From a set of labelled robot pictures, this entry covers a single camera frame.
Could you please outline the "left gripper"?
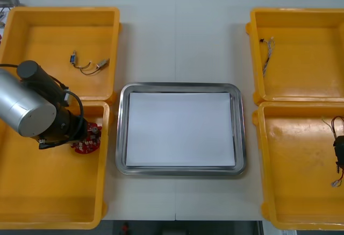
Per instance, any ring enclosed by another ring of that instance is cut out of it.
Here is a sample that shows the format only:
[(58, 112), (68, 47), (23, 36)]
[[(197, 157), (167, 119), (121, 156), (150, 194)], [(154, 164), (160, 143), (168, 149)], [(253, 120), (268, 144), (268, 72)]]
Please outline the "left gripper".
[(68, 128), (66, 131), (66, 139), (68, 141), (81, 141), (84, 140), (88, 134), (88, 122), (83, 115), (75, 115), (69, 113)]

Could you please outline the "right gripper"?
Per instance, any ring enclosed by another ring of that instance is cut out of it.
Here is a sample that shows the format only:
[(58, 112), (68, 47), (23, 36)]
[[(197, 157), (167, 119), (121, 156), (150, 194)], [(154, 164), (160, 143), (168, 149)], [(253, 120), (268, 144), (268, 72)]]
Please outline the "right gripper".
[(334, 147), (335, 155), (337, 158), (336, 164), (343, 164), (344, 162), (344, 136), (338, 136), (333, 143), (333, 147)]

